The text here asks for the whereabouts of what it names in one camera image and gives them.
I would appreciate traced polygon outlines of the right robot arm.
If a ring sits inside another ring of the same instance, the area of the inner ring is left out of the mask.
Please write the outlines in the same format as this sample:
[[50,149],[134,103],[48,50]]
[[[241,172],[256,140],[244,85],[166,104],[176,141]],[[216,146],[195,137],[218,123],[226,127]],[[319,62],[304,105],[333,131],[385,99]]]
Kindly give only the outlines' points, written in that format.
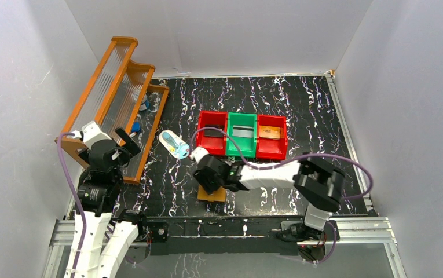
[[308,202],[302,233],[310,240],[324,233],[326,222],[340,208],[345,174],[323,158],[298,159],[283,166],[262,163],[254,167],[243,161],[227,164],[205,152],[192,153],[189,158],[197,165],[193,177],[209,194],[219,188],[232,192],[263,187],[296,189]]

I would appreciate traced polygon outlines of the orange leather card holder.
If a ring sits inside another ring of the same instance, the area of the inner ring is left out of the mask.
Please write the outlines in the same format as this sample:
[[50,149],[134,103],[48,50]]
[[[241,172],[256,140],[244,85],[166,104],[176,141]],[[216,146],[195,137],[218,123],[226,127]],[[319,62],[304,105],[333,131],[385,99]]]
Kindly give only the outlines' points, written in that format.
[[197,200],[207,201],[207,202],[225,202],[226,190],[223,187],[220,187],[213,193],[208,194],[202,186],[199,186],[199,190],[197,193]]

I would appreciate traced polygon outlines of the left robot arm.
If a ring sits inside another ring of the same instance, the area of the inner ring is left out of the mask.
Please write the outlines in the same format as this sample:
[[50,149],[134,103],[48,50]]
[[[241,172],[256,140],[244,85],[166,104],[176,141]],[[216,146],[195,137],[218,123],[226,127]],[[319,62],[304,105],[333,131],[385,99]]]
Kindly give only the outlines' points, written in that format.
[[115,277],[134,241],[151,238],[146,216],[124,210],[113,218],[122,169],[140,153],[137,143],[118,127],[119,145],[91,121],[70,135],[86,146],[81,157],[89,164],[78,186],[70,185],[76,201],[74,238],[64,277]]

